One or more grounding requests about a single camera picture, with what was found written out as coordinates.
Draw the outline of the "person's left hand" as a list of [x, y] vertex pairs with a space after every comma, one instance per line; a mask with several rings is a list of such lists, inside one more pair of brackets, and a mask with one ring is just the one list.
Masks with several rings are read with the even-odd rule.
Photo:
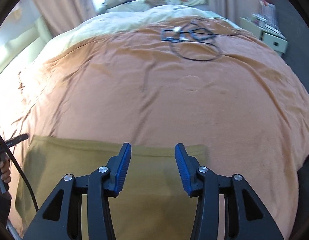
[[1, 179], [4, 183], [9, 184], [11, 182], [11, 171], [9, 159], [0, 162]]

